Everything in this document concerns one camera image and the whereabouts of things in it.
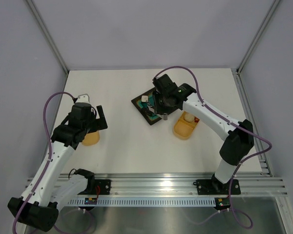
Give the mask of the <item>white rice ball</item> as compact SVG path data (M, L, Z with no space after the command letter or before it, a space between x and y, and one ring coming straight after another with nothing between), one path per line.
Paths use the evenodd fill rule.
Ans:
M194 115L192 115L192 114L190 114L190 113L186 113L185 115L184 115L184 120L186 121L186 122L193 122L194 120L195 120L195 116Z

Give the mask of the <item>metal tongs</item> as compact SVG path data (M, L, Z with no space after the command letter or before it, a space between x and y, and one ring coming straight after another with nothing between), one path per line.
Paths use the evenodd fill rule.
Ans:
M168 115L166 113L161 115L162 120L168 120Z

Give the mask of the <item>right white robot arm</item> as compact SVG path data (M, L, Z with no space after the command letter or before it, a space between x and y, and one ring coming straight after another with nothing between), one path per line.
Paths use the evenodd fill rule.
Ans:
M186 83L181 86L175 83L154 86L154 113L165 115L176 109L183 110L200 119L224 141L219 151L221 162L212 181L213 190L223 193L229 188L229 180L237 165L254 146L253 136L249 134L253 131L252 123L225 117L223 113L213 113L208 104L198 97L197 91Z

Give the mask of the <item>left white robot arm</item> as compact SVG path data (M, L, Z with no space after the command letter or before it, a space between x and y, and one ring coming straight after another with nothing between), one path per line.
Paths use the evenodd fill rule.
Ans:
M91 194L100 189L93 172L78 169L60 188L55 183L70 157L86 135L108 128L101 105L93 108L86 102L76 102L70 113L56 127L48 144L48 153L31 184L17 198L8 202L8 209L14 216L12 232L16 224L22 223L47 232L57 221L60 210L74 196Z

